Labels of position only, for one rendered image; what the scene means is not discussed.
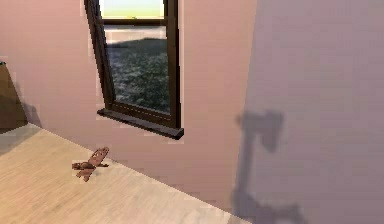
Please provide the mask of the dark brown framed window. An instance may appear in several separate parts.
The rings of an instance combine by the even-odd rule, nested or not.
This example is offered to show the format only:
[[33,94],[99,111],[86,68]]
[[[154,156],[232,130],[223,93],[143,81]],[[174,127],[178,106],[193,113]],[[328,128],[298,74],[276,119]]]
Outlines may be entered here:
[[104,107],[97,114],[180,139],[178,0],[83,0]]

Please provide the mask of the brown toy airplane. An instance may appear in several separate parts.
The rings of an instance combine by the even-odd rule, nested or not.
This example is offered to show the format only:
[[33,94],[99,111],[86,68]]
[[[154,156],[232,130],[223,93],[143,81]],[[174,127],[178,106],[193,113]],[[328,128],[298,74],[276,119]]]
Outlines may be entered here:
[[78,170],[76,176],[78,178],[83,178],[83,180],[87,182],[90,179],[92,173],[98,167],[108,167],[108,164],[103,164],[103,160],[105,159],[108,153],[108,147],[100,148],[97,149],[87,161],[73,163],[72,169]]

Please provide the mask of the brown wooden cabinet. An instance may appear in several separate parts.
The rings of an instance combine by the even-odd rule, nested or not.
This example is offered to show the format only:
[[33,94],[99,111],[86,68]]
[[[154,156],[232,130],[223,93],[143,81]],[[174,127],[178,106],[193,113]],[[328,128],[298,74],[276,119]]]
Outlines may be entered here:
[[11,75],[5,62],[0,61],[0,134],[28,123]]

